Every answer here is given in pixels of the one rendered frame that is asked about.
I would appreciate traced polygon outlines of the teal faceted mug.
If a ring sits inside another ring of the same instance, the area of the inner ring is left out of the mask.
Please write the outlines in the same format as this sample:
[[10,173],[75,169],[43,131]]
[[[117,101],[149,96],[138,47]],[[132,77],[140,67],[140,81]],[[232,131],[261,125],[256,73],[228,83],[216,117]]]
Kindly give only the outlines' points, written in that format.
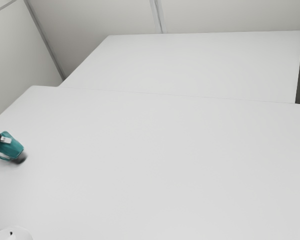
[[0,142],[0,152],[10,157],[10,160],[4,160],[4,161],[16,160],[21,155],[21,153],[24,151],[23,145],[20,142],[18,142],[7,131],[3,131],[0,134],[4,137],[12,139],[11,144]]

